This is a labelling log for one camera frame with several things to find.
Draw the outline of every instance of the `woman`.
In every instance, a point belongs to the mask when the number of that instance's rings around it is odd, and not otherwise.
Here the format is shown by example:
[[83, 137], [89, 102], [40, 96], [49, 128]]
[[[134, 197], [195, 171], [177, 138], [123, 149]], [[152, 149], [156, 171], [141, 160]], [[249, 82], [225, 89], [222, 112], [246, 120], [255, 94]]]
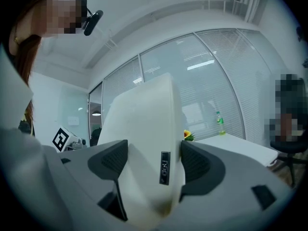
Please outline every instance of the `woman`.
[[[87, 0], [16, 0], [5, 17], [3, 46], [20, 77], [29, 86], [29, 77], [41, 39], [75, 33], [87, 18]], [[33, 104], [29, 103], [20, 122], [22, 132], [35, 135]]]

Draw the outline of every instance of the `headset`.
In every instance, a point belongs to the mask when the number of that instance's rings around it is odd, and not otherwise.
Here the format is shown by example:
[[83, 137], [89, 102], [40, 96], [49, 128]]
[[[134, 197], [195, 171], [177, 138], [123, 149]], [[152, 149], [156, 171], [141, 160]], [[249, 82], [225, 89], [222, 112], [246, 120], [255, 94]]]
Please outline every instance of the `headset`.
[[94, 14], [92, 14], [91, 11], [88, 8], [87, 8], [87, 10], [89, 11], [91, 16], [87, 17], [87, 20], [86, 20], [84, 26], [82, 27], [82, 29], [84, 30], [84, 32], [83, 32], [84, 35], [89, 36], [92, 33], [92, 31], [95, 28], [98, 21], [103, 16], [103, 11], [98, 10]]

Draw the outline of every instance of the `gray plastic panel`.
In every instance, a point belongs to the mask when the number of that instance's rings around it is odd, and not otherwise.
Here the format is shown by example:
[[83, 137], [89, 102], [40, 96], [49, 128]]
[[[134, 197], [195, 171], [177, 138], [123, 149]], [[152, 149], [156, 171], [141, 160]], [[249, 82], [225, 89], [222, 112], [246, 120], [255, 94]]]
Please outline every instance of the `gray plastic panel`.
[[128, 141], [122, 140], [89, 158], [88, 167], [99, 178], [117, 182], [127, 159]]
[[91, 172], [88, 167], [88, 160], [118, 142], [120, 141], [59, 153], [61, 158], [71, 160], [65, 163], [64, 166], [80, 187], [96, 203], [113, 191], [115, 183], [113, 180], [103, 180]]
[[[84, 231], [88, 229], [92, 231], [136, 230], [135, 227], [107, 213], [97, 205], [97, 202], [89, 197], [83, 187], [80, 186], [65, 167], [71, 162], [65, 165], [61, 162], [60, 155], [62, 153], [57, 153], [54, 148], [49, 146], [45, 146], [44, 151], [51, 169], [53, 181], [71, 214], [75, 231]], [[72, 153], [73, 155], [74, 152], [76, 151], [70, 151], [67, 152], [67, 154]], [[70, 157], [70, 160], [73, 161], [75, 157], [79, 156], [74, 155]]]
[[188, 141], [182, 141], [181, 153], [186, 184], [180, 199], [185, 195], [205, 195], [223, 181], [226, 168], [218, 157]]
[[0, 140], [1, 169], [16, 198], [44, 227], [72, 230], [71, 215], [53, 183], [40, 143], [17, 129], [0, 129]]
[[[265, 217], [266, 213], [277, 213], [282, 201], [291, 193], [291, 189], [276, 175], [249, 157], [205, 144], [188, 143], [217, 156], [225, 165], [226, 175], [210, 193], [185, 196], [155, 230], [247, 230], [251, 221]], [[277, 199], [264, 211], [251, 190], [257, 185], [266, 185]]]

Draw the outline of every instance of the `white ceiling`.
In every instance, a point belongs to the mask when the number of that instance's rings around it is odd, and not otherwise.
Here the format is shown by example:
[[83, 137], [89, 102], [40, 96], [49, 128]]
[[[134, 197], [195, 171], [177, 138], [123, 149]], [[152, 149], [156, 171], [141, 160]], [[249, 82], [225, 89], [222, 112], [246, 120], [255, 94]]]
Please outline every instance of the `white ceiling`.
[[[231, 10], [232, 1], [226, 0], [226, 10]], [[211, 9], [223, 9], [223, 0], [210, 2]], [[89, 75], [110, 50], [106, 43], [116, 47], [127, 35], [155, 20], [182, 11], [208, 9], [208, 0], [88, 0], [88, 8], [92, 13], [104, 12], [93, 33], [87, 37], [82, 33], [44, 39], [36, 70], [43, 72], [48, 63], [74, 71], [76, 76]]]

